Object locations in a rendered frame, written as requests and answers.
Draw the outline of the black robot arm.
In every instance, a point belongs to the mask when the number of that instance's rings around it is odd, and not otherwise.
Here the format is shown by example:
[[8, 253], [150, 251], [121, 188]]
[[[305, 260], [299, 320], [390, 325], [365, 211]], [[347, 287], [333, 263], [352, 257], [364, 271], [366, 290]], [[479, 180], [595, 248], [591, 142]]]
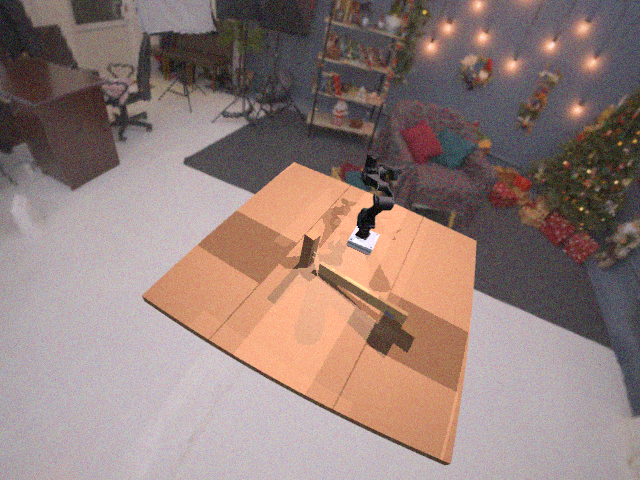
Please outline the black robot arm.
[[[385, 181], [387, 177], [380, 178], [380, 169], [376, 169], [377, 164], [378, 154], [369, 152], [360, 177], [365, 186], [375, 188], [372, 197], [373, 204], [370, 208], [363, 207], [357, 216], [356, 225], [359, 230], [355, 235], [364, 240], [367, 240], [371, 235], [370, 230], [376, 228], [375, 216], [382, 211], [392, 210], [395, 206], [394, 194], [389, 188], [389, 183]], [[377, 191], [385, 191], [388, 197], [376, 196]]]

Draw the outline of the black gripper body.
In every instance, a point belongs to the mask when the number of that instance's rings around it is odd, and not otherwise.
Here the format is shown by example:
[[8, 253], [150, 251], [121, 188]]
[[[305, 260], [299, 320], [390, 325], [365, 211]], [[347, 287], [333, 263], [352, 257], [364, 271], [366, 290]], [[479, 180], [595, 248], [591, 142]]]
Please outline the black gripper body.
[[376, 169], [380, 169], [380, 178], [381, 177], [386, 177], [386, 175], [388, 175], [389, 179], [398, 180], [398, 168], [391, 167], [388, 170], [388, 169], [386, 169], [386, 167], [382, 167], [380, 164], [377, 164]]

